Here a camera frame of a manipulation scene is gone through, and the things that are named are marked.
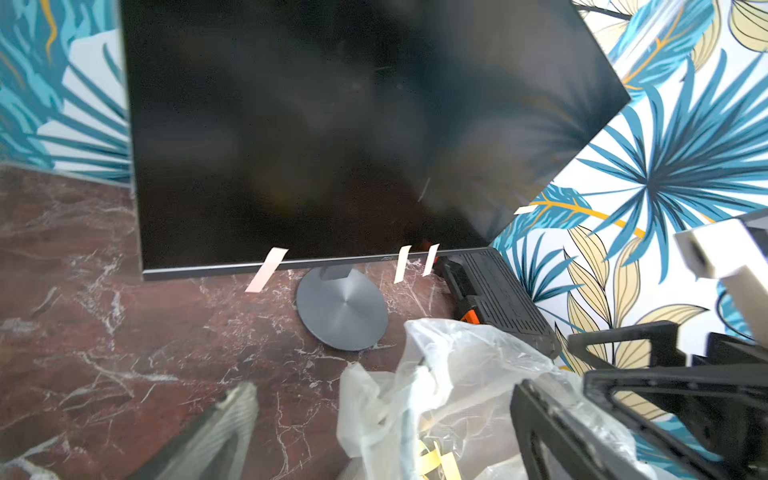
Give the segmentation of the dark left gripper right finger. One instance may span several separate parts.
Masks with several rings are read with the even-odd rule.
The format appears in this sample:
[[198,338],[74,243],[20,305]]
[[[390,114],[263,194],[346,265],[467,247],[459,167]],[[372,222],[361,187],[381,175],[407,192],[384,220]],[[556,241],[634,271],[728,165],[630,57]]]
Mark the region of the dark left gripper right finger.
[[579,379],[516,385],[511,419],[529,479],[652,479],[629,429],[582,393]]

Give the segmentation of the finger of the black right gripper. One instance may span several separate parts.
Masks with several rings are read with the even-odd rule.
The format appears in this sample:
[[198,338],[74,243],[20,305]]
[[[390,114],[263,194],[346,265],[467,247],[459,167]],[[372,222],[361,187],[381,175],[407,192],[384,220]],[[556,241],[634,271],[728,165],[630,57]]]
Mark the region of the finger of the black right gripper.
[[570,335],[570,354],[591,368],[684,367],[686,355],[677,348],[679,325],[671,321]]
[[[618,398],[635,394],[677,418],[704,456]],[[767,477],[767,367],[760,364],[593,370],[593,403],[698,479]]]

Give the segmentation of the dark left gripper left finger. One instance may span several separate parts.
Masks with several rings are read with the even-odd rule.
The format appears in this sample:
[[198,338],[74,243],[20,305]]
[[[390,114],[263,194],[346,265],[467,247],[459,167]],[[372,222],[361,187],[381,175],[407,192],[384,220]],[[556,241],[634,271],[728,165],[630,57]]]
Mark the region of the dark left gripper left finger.
[[130,475],[132,479],[239,479],[259,412],[257,388],[242,382]]

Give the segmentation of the yellow sticky note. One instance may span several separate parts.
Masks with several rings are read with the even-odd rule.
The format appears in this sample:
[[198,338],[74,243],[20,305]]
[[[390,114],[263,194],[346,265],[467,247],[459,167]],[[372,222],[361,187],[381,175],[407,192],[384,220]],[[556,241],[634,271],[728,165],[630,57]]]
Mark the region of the yellow sticky note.
[[394,276],[394,284],[400,283],[404,280],[406,267],[408,264],[408,258],[410,254],[410,245],[404,245],[400,248],[397,257],[397,264]]

